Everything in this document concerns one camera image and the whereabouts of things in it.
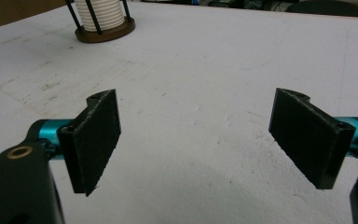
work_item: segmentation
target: white table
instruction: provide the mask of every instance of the white table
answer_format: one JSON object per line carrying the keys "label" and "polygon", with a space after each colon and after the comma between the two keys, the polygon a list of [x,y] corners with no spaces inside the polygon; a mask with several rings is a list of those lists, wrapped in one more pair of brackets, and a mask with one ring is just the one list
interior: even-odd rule
{"label": "white table", "polygon": [[50,163],[67,223],[351,223],[358,160],[317,190],[268,128],[277,87],[358,116],[358,19],[129,7],[135,31],[103,44],[77,42],[65,7],[0,27],[0,152],[117,89],[122,135],[90,197]]}

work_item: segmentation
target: metal rod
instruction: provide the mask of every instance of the metal rod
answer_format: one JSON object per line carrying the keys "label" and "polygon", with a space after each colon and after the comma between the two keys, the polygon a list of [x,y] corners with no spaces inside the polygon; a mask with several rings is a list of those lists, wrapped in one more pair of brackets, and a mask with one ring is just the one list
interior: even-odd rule
{"label": "metal rod", "polygon": [[86,0],[87,7],[89,8],[89,14],[91,14],[92,20],[94,21],[95,28],[97,29],[98,35],[101,35],[103,31],[101,30],[100,23],[98,23],[97,17],[95,16],[94,9],[90,0]]}
{"label": "metal rod", "polygon": [[127,6],[127,0],[122,0],[122,1],[123,1],[124,10],[126,11],[127,21],[130,21],[131,17],[130,17],[129,7]]}
{"label": "metal rod", "polygon": [[71,2],[69,0],[65,0],[66,5],[69,8],[69,11],[71,12],[72,18],[74,18],[74,21],[76,23],[77,29],[80,31],[81,30],[81,26],[79,21],[77,20],[76,14],[74,12],[74,9],[72,8]]}

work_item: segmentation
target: black rubber pad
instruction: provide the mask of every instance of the black rubber pad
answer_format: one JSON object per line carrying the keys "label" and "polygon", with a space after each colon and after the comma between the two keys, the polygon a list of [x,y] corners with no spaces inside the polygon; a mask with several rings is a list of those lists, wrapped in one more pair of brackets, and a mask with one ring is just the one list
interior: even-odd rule
{"label": "black rubber pad", "polygon": [[299,92],[277,89],[269,132],[317,189],[331,189],[355,128],[310,103]]}
{"label": "black rubber pad", "polygon": [[88,107],[58,131],[75,193],[96,188],[121,134],[116,91],[87,99]]}

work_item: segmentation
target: white coil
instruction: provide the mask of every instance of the white coil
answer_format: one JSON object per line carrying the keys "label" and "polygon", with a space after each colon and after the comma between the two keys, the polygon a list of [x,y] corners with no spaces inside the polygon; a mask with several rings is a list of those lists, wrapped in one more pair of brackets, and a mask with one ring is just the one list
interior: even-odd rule
{"label": "white coil", "polygon": [[[90,0],[101,30],[109,30],[124,23],[123,12],[118,0]],[[85,0],[75,0],[77,11],[83,22],[84,29],[96,32],[89,8]]]}

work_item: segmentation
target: wooden base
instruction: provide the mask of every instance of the wooden base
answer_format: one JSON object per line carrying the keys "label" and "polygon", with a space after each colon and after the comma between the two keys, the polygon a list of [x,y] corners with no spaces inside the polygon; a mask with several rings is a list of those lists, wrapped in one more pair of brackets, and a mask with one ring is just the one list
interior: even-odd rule
{"label": "wooden base", "polygon": [[101,35],[98,35],[97,32],[86,31],[84,26],[81,26],[81,30],[76,29],[75,35],[77,40],[83,43],[101,43],[114,40],[131,33],[135,29],[135,20],[133,18],[127,20],[127,17],[124,17],[124,20],[123,24],[118,27],[105,30]]}

